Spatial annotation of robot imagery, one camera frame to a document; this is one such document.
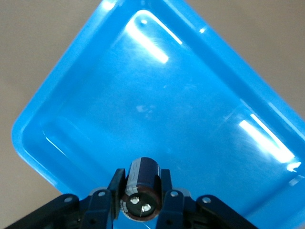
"bolt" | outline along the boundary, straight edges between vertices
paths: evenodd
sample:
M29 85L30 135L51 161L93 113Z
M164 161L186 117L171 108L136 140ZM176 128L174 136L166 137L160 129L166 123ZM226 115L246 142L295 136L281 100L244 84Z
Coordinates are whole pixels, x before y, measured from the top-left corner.
M102 192L99 192L99 194L97 194L99 197L102 197L102 196L105 196L106 195L106 193L104 192L104 191L102 191Z
M203 203L205 203L205 204L209 204L209 203L212 202L211 199L208 198L208 197L203 197L203 198L202 198L202 201L203 201Z
M172 196L172 197L177 197L177 196L178 196L178 192L172 191L172 192L171 192L171 196Z
M69 203L72 201L72 199L73 199L73 197L67 197L67 198L65 198L64 202Z

